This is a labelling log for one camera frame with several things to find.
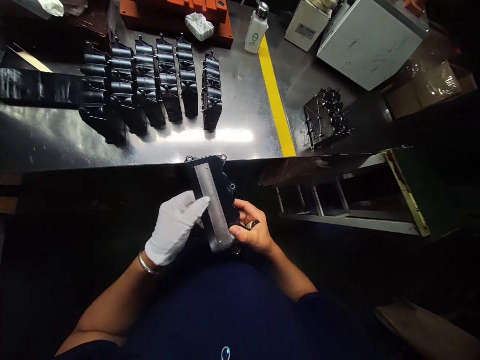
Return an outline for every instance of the bottle cap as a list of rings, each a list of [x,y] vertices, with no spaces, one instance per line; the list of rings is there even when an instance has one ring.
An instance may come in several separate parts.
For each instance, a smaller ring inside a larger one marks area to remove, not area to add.
[[[260,2],[258,4],[258,7],[256,8],[256,15],[260,19],[266,20],[269,17],[269,12],[270,12],[270,8],[266,3]]]

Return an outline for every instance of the white bottle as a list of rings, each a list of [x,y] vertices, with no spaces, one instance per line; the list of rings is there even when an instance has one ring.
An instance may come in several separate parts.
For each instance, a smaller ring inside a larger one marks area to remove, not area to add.
[[[269,28],[269,12],[269,6],[261,2],[251,16],[250,26],[245,38],[245,50],[250,53],[257,54],[259,52],[260,44]]]

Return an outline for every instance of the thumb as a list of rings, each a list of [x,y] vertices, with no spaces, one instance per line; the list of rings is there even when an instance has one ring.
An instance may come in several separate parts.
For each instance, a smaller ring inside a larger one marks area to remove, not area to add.
[[[241,243],[250,243],[250,236],[252,234],[247,229],[244,229],[241,226],[232,226],[230,228],[230,233]]]
[[[200,219],[205,210],[209,207],[210,198],[208,196],[202,197],[190,205],[183,213],[183,219],[191,224],[195,225],[195,222]]]

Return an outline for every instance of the hand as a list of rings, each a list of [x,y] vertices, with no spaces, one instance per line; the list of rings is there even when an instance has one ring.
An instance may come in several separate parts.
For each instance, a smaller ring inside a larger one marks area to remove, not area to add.
[[[184,192],[164,202],[160,206],[155,231],[145,245],[146,256],[159,266],[174,261],[209,203],[208,196],[195,201],[193,191]]]
[[[269,226],[265,213],[260,211],[248,201],[235,199],[235,207],[240,210],[240,223],[246,226],[248,223],[260,220],[260,223],[248,231],[241,226],[232,226],[230,233],[241,243],[248,244],[256,252],[270,256],[276,246],[270,236]]]

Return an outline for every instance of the cardboard box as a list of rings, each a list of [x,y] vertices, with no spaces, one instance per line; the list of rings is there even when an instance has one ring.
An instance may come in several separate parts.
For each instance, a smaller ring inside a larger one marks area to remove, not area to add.
[[[308,52],[317,41],[332,17],[332,11],[324,13],[312,5],[310,0],[301,0],[293,19],[286,30],[285,39]]]
[[[476,89],[477,84],[471,73],[461,68],[455,68],[454,72],[445,61],[430,71],[417,74],[407,84],[388,93],[386,102],[392,115],[400,119]]]

